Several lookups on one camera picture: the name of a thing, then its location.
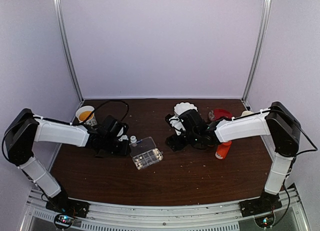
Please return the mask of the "orange pill bottle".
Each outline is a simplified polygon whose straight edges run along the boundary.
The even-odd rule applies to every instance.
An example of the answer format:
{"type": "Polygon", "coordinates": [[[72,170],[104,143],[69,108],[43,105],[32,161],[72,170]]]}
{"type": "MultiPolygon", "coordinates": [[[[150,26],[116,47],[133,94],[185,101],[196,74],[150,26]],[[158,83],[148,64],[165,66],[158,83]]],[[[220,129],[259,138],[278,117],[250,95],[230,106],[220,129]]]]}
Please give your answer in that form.
{"type": "Polygon", "coordinates": [[[231,145],[232,145],[232,141],[219,144],[215,152],[215,157],[219,160],[225,159],[230,150],[231,145]]]}

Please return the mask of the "small white pill bottle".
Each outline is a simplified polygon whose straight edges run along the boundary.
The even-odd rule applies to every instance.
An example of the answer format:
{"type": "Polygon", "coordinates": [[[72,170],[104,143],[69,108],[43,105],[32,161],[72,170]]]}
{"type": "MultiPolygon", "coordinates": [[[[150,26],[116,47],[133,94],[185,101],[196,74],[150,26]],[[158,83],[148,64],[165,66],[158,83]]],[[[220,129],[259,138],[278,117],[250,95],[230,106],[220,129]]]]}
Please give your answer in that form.
{"type": "Polygon", "coordinates": [[[132,136],[130,137],[130,143],[131,143],[132,145],[136,145],[136,144],[137,144],[137,137],[136,137],[135,135],[132,135],[132,136]]]}

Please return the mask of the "clear plastic pill organizer box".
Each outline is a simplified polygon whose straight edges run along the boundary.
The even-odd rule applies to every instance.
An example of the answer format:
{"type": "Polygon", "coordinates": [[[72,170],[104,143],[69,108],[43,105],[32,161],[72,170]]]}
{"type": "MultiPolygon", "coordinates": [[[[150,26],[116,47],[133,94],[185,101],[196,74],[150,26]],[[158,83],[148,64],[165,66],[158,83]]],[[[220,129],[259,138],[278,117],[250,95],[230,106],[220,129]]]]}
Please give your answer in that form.
{"type": "Polygon", "coordinates": [[[157,148],[154,139],[149,136],[137,139],[136,145],[129,144],[130,156],[138,170],[156,164],[163,160],[163,153],[157,148]]]}

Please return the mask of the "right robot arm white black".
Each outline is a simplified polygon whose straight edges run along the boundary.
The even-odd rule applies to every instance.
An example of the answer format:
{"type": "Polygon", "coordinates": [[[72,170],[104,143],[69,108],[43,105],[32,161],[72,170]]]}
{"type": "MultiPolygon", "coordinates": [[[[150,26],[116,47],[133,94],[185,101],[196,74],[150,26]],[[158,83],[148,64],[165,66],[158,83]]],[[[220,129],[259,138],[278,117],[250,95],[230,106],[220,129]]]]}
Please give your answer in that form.
{"type": "Polygon", "coordinates": [[[300,123],[279,101],[269,108],[240,117],[221,117],[206,122],[197,107],[189,102],[174,106],[174,113],[165,117],[175,130],[165,143],[174,152],[191,146],[198,150],[223,143],[255,136],[271,136],[275,156],[261,196],[256,201],[259,211],[268,211],[277,201],[289,169],[297,156],[300,145],[300,123]]]}

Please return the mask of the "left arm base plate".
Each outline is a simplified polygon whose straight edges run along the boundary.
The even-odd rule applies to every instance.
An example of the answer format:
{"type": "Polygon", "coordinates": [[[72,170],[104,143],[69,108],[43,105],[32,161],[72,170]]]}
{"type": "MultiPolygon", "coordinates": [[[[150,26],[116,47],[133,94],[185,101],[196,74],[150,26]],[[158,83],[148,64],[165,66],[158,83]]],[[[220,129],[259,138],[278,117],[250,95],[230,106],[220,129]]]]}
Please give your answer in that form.
{"type": "Polygon", "coordinates": [[[53,224],[59,230],[69,229],[78,218],[86,218],[90,204],[69,198],[47,198],[46,209],[56,212],[53,224]]]}

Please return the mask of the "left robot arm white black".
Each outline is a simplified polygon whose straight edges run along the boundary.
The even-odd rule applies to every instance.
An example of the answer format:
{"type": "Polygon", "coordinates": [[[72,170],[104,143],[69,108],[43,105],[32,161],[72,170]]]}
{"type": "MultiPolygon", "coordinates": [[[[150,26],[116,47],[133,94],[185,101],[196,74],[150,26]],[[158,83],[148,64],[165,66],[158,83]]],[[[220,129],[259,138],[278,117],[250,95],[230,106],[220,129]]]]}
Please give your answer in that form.
{"type": "Polygon", "coordinates": [[[98,157],[106,154],[127,156],[130,141],[127,124],[108,115],[102,124],[66,123],[44,118],[24,108],[4,133],[1,149],[6,160],[35,183],[48,201],[61,213],[72,209],[67,192],[49,173],[33,152],[35,142],[73,145],[95,150],[98,157]]]}

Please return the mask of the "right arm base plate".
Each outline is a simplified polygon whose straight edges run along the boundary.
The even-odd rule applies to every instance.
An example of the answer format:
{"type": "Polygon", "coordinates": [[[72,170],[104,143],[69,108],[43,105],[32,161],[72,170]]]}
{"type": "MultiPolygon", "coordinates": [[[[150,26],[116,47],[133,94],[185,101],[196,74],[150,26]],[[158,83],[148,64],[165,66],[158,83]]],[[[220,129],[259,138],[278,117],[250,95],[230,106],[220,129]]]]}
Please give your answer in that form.
{"type": "Polygon", "coordinates": [[[243,218],[253,217],[255,224],[263,229],[271,228],[276,222],[274,211],[282,207],[282,202],[264,198],[254,198],[241,201],[239,203],[241,215],[243,218]]]}

